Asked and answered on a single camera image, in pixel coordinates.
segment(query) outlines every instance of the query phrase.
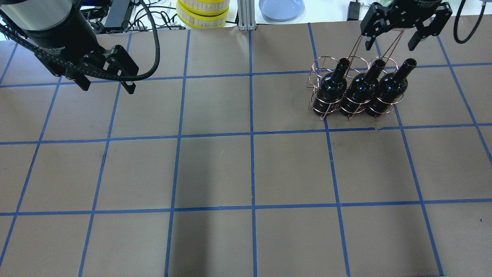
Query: grid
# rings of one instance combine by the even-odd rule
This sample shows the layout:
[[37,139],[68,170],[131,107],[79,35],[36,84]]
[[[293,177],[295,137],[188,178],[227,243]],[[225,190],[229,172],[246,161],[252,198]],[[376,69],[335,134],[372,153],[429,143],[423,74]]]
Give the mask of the grid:
[[[316,58],[318,55],[316,53],[316,46],[315,46],[315,38],[313,36],[313,32],[311,29],[311,24],[308,24],[308,30],[309,30],[309,37],[311,40],[312,44],[312,54],[313,57]],[[392,202],[341,202],[340,197],[338,194],[338,185],[337,185],[337,172],[336,172],[336,167],[334,163],[334,157],[333,157],[333,149],[332,149],[332,140],[331,140],[331,135],[333,133],[337,132],[355,132],[355,131],[371,131],[371,130],[376,130],[376,128],[336,128],[336,129],[331,129],[329,127],[327,119],[324,120],[324,129],[311,129],[311,130],[283,130],[283,131],[255,131],[253,126],[253,120],[254,120],[254,111],[253,111],[253,77],[257,75],[280,75],[280,74],[293,74],[293,73],[309,73],[308,70],[298,70],[298,71],[275,71],[275,72],[253,72],[253,46],[252,46],[252,33],[249,31],[248,33],[248,49],[249,49],[249,72],[245,73],[238,73],[238,74],[214,74],[214,75],[194,75],[194,76],[188,76],[187,75],[187,67],[188,67],[188,53],[189,53],[189,45],[190,45],[190,36],[192,36],[192,32],[190,30],[187,31],[187,37],[186,37],[186,52],[185,52],[185,61],[184,61],[184,71],[182,76],[176,76],[176,77],[158,77],[158,78],[149,78],[147,80],[168,80],[168,79],[178,79],[182,80],[183,86],[182,86],[182,97],[181,97],[181,107],[180,107],[180,119],[179,119],[179,130],[177,135],[173,136],[149,136],[149,137],[118,137],[118,138],[112,138],[111,137],[111,132],[113,128],[113,123],[115,119],[115,114],[117,111],[117,106],[118,106],[118,99],[120,97],[120,91],[121,91],[121,86],[118,85],[118,89],[116,92],[116,98],[114,100],[114,105],[113,105],[113,110],[111,114],[111,120],[109,124],[109,131],[107,134],[106,138],[100,138],[100,139],[68,139],[68,140],[44,140],[43,136],[50,118],[50,114],[53,109],[53,105],[55,103],[55,99],[57,97],[58,90],[61,86],[68,85],[70,83],[63,83],[62,78],[58,79],[57,83],[42,83],[42,84],[26,84],[26,85],[1,85],[1,82],[3,81],[7,70],[11,64],[12,58],[14,56],[14,53],[16,50],[19,48],[17,45],[15,45],[10,58],[7,62],[7,65],[5,67],[5,70],[0,78],[0,88],[16,88],[16,87],[38,87],[38,86],[51,86],[54,85],[56,86],[55,92],[53,94],[53,97],[51,99],[51,103],[49,106],[49,110],[46,114],[46,118],[44,120],[44,124],[42,127],[41,134],[39,136],[38,140],[32,140],[32,141],[4,141],[0,142],[0,145],[19,145],[19,144],[34,144],[36,145],[36,151],[34,153],[34,156],[32,157],[32,162],[30,165],[30,168],[28,170],[28,174],[22,189],[21,196],[19,198],[17,208],[15,212],[2,212],[0,213],[0,216],[12,216],[12,222],[8,231],[8,235],[6,238],[6,241],[4,243],[1,256],[0,256],[0,266],[3,262],[6,250],[9,245],[9,240],[11,237],[11,234],[14,229],[14,225],[18,219],[19,216],[33,216],[33,215],[60,215],[60,214],[86,214],[90,215],[90,221],[89,225],[87,228],[87,235],[85,239],[85,244],[84,244],[84,250],[83,250],[83,255],[82,255],[82,260],[80,263],[80,269],[79,269],[79,276],[82,276],[83,270],[84,270],[84,262],[85,258],[87,255],[87,249],[89,245],[89,241],[91,239],[91,230],[92,230],[92,223],[94,220],[94,215],[96,214],[123,214],[123,213],[155,213],[155,212],[165,212],[169,213],[169,229],[168,229],[168,238],[167,238],[167,249],[166,249],[166,260],[164,261],[164,267],[165,267],[165,276],[169,275],[169,263],[170,263],[170,254],[171,254],[171,238],[173,235],[173,223],[174,223],[174,215],[176,212],[188,212],[188,211],[214,211],[214,210],[250,210],[251,211],[251,217],[252,217],[252,249],[253,249],[253,276],[258,276],[258,268],[257,268],[257,232],[256,232],[256,210],[259,209],[286,209],[286,208],[336,208],[337,209],[337,215],[338,215],[338,222],[339,222],[339,230],[340,230],[340,239],[341,239],[341,245],[342,245],[342,250],[343,250],[343,258],[345,262],[345,270],[347,276],[351,276],[350,272],[350,263],[349,263],[349,254],[347,252],[347,242],[346,242],[346,237],[345,237],[345,229],[344,229],[344,223],[343,223],[343,216],[342,216],[342,207],[369,207],[369,206],[403,206],[403,205],[420,205],[422,209],[422,213],[425,219],[425,224],[427,227],[429,239],[431,242],[434,258],[435,258],[435,263],[437,265],[439,274],[443,276],[445,273],[443,271],[440,259],[439,259],[439,253],[437,251],[436,244],[434,242],[434,236],[432,233],[432,228],[431,228],[431,222],[427,214],[427,209],[426,205],[432,205],[432,204],[450,204],[450,203],[487,203],[487,202],[492,202],[492,198],[481,198],[481,199],[448,199],[448,200],[425,200],[422,191],[419,185],[419,180],[418,176],[415,170],[415,166],[412,160],[412,155],[410,153],[410,148],[408,146],[408,141],[406,138],[405,131],[406,130],[411,130],[411,129],[434,129],[434,128],[460,128],[460,127],[475,127],[478,136],[480,138],[480,141],[483,145],[484,151],[489,159],[489,162],[492,165],[492,156],[491,153],[487,147],[486,141],[484,139],[484,136],[480,130],[479,127],[482,126],[492,126],[492,123],[478,123],[477,120],[475,119],[475,116],[470,108],[470,105],[463,93],[463,90],[460,86],[460,83],[458,81],[458,78],[456,77],[454,68],[457,67],[472,67],[472,66],[492,66],[492,63],[468,63],[468,64],[451,64],[447,52],[444,49],[443,43],[440,39],[440,37],[437,37],[437,40],[439,42],[439,45],[441,47],[441,50],[446,58],[447,64],[442,64],[442,65],[429,65],[429,66],[417,66],[418,68],[449,68],[453,79],[456,83],[456,86],[460,92],[460,95],[462,97],[462,100],[466,106],[466,109],[469,113],[469,116],[472,120],[473,123],[471,124],[453,124],[453,125],[411,125],[411,126],[404,126],[402,124],[402,120],[400,117],[400,113],[398,111],[398,108],[395,109],[396,117],[398,120],[398,126],[390,126],[390,127],[382,127],[380,130],[400,130],[401,132],[401,137],[403,139],[403,143],[405,146],[406,154],[408,156],[408,161],[410,163],[410,168],[411,172],[413,175],[413,179],[415,182],[415,188],[417,190],[418,194],[418,201],[392,201]],[[132,35],[130,34],[128,36],[128,42],[127,42],[127,49],[130,48],[130,43],[132,40]],[[380,50],[378,43],[376,42],[375,45],[378,54],[380,55]],[[250,131],[249,132],[239,132],[239,133],[218,133],[218,134],[198,134],[198,135],[184,135],[182,134],[182,129],[183,129],[183,114],[184,114],[184,106],[185,106],[185,88],[186,88],[186,81],[188,79],[195,79],[195,78],[215,78],[215,77],[235,77],[235,76],[248,76],[249,79],[249,119],[250,119]],[[94,81],[93,83],[106,83],[106,82],[112,82],[112,81]],[[333,180],[333,190],[335,193],[335,202],[334,203],[321,203],[321,204],[285,204],[285,205],[257,205],[255,201],[255,148],[254,148],[254,141],[257,136],[264,136],[264,135],[274,135],[274,134],[300,134],[300,133],[325,133],[326,134],[326,144],[327,144],[327,149],[328,149],[328,154],[330,158],[330,167],[331,167],[331,176]],[[250,137],[250,158],[251,158],[251,205],[248,206],[219,206],[219,207],[195,207],[195,208],[177,208],[175,207],[175,201],[176,201],[176,190],[177,190],[177,179],[178,179],[178,165],[179,165],[179,160],[180,160],[180,147],[181,147],[181,139],[182,138],[203,138],[203,137],[229,137],[229,136],[249,136]],[[176,158],[175,158],[175,169],[174,169],[174,178],[173,178],[173,186],[172,186],[172,198],[171,198],[171,207],[170,208],[154,208],[154,209],[122,209],[122,210],[97,210],[96,209],[96,204],[97,204],[97,199],[98,199],[98,194],[99,194],[99,188],[101,185],[101,180],[104,172],[104,166],[105,166],[105,161],[106,161],[106,153],[108,152],[110,143],[113,141],[124,141],[124,140],[140,140],[140,139],[176,139],[177,140],[177,146],[176,146]],[[91,210],[75,210],[75,211],[20,211],[20,207],[23,201],[24,194],[26,192],[26,189],[29,185],[29,179],[30,175],[32,172],[32,168],[34,166],[34,163],[36,161],[36,157],[38,154],[38,150],[42,144],[56,144],[56,143],[93,143],[93,142],[105,142],[105,148],[104,148],[104,155],[101,160],[101,165],[100,165],[100,170],[99,170],[99,175],[97,179],[97,186],[95,189],[95,194],[94,194],[94,199],[93,199],[93,205]]]

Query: bottle neck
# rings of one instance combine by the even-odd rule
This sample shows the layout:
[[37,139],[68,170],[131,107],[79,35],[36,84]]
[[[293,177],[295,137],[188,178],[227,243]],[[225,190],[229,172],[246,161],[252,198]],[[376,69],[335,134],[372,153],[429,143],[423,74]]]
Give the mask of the bottle neck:
[[372,83],[376,80],[376,78],[378,78],[381,74],[381,71],[383,71],[385,65],[386,63],[383,60],[376,60],[366,72],[366,75],[364,76],[365,81]]
[[350,66],[350,62],[348,59],[346,58],[340,59],[340,61],[337,64],[337,67],[333,71],[332,80],[334,82],[340,82],[343,79],[345,73],[347,72],[349,66]]
[[403,62],[403,65],[397,70],[393,80],[396,82],[403,82],[405,78],[412,72],[412,70],[417,66],[417,62],[414,59],[407,59]]

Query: yellow and white container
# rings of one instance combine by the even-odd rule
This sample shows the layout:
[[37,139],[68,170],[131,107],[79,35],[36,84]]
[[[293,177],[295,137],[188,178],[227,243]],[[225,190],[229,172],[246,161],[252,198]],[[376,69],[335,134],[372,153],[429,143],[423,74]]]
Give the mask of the yellow and white container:
[[178,17],[193,28],[222,27],[225,24],[225,16],[228,11],[229,0],[178,0],[176,4]]

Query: wire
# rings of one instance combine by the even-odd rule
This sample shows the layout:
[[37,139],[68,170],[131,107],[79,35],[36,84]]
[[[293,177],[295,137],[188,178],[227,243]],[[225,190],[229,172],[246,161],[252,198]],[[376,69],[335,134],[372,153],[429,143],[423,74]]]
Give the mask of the wire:
[[478,26],[480,25],[480,22],[482,21],[482,17],[484,16],[484,12],[485,12],[485,5],[487,4],[487,2],[483,1],[482,10],[480,11],[480,15],[478,16],[477,23],[475,23],[475,26],[473,27],[473,29],[471,29],[470,34],[464,40],[461,40],[458,38],[458,21],[460,20],[461,11],[463,10],[463,6],[465,2],[466,0],[461,0],[460,7],[458,8],[458,12],[456,13],[455,25],[453,27],[453,36],[455,37],[455,41],[459,44],[463,44],[469,41],[471,36],[475,33]]
[[61,60],[60,58],[53,56],[49,53],[46,53],[43,51],[41,48],[33,45],[32,43],[28,42],[25,39],[20,38],[19,36],[15,35],[14,32],[11,32],[9,29],[6,27],[0,25],[0,32],[3,33],[4,35],[7,35],[9,38],[11,38],[13,41],[17,42],[21,46],[27,48],[28,50],[34,52],[35,56],[40,58],[40,59],[46,59],[49,60],[50,62],[57,64],[61,67],[64,67],[69,70],[73,70],[75,72],[79,72],[83,75],[91,76],[91,77],[96,77],[99,79],[106,79],[106,80],[112,80],[112,81],[119,81],[119,82],[133,82],[133,81],[140,81],[143,79],[146,79],[154,72],[157,70],[157,67],[159,66],[159,61],[160,61],[160,45],[159,45],[159,37],[157,36],[157,27],[155,26],[154,19],[151,15],[151,12],[147,5],[144,3],[144,0],[139,0],[140,4],[143,6],[147,13],[147,17],[149,21],[151,22],[152,25],[152,33],[154,36],[154,43],[155,43],[155,59],[154,59],[154,64],[152,67],[149,69],[144,74],[140,75],[135,75],[135,76],[119,76],[115,74],[108,74],[103,71],[94,71],[94,70],[89,70],[88,68],[83,68],[80,66],[74,65],[72,62],[67,62],[64,60]]

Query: black bottle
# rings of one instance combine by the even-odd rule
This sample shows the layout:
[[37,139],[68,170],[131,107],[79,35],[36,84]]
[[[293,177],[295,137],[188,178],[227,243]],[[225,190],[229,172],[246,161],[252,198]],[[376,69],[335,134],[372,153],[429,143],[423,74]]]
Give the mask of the black bottle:
[[358,103],[368,102],[374,95],[378,85],[377,78],[381,74],[381,71],[383,71],[385,65],[386,63],[383,60],[378,59],[374,61],[368,71],[355,76],[345,93],[345,97],[340,101],[340,112],[343,115],[351,117],[354,116],[355,113],[363,111],[366,108],[367,104],[359,106]]
[[381,81],[379,81],[376,93],[366,108],[366,113],[377,118],[386,112],[391,103],[400,98],[406,91],[408,87],[406,77],[416,66],[417,62],[414,59],[406,59],[396,72],[383,76]]
[[347,89],[345,73],[349,66],[350,61],[347,58],[342,58],[338,61],[335,70],[326,74],[319,81],[319,90],[316,91],[316,97],[312,103],[315,114],[324,116],[337,108],[336,102],[342,98],[345,89]]

